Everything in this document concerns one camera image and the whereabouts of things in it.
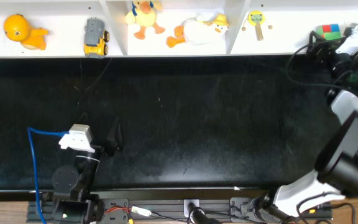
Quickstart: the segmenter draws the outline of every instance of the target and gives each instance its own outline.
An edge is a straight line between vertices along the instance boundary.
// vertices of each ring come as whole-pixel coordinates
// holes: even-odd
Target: toy truck
[[[110,34],[104,29],[104,22],[100,19],[88,19],[85,26],[84,51],[89,58],[104,58],[108,53],[107,42]]]

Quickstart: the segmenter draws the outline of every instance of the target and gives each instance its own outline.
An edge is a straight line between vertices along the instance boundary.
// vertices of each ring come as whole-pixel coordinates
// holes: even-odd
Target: blue vest
[[[152,1],[150,1],[150,7],[154,8],[154,4],[152,3]],[[134,14],[134,16],[137,16],[135,9],[136,9],[136,6],[135,6],[134,2],[132,2],[132,13]]]

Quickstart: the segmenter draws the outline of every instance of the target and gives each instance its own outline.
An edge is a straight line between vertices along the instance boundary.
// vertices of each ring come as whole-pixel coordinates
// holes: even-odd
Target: black table
[[[103,157],[93,190],[253,187],[293,182],[339,128],[324,88],[290,83],[287,56],[0,60],[0,190],[33,190],[26,128],[68,131],[86,112],[96,140],[121,119],[124,151]],[[327,74],[297,58],[300,79]],[[39,184],[75,152],[33,135]]]

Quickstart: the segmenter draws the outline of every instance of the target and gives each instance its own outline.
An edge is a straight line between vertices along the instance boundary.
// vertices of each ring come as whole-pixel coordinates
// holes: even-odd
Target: wooden surface
[[[356,208],[356,223],[358,223],[358,199],[344,200],[335,202],[339,204],[343,202],[350,202]],[[25,216],[28,202],[0,202],[0,223],[19,224],[25,223]],[[159,222],[158,224],[176,224],[177,222]],[[332,224],[351,224],[351,209],[343,207],[334,210],[334,220]]]

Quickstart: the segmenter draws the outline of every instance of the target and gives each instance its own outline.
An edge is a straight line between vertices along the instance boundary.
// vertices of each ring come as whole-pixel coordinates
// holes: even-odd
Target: toy truck wheel
[[[104,50],[103,50],[103,54],[107,55],[108,52],[109,52],[109,49],[107,48],[107,45],[105,45]]]
[[[109,32],[104,31],[103,39],[104,39],[105,42],[109,42],[109,40],[110,40],[110,34],[109,34]]]

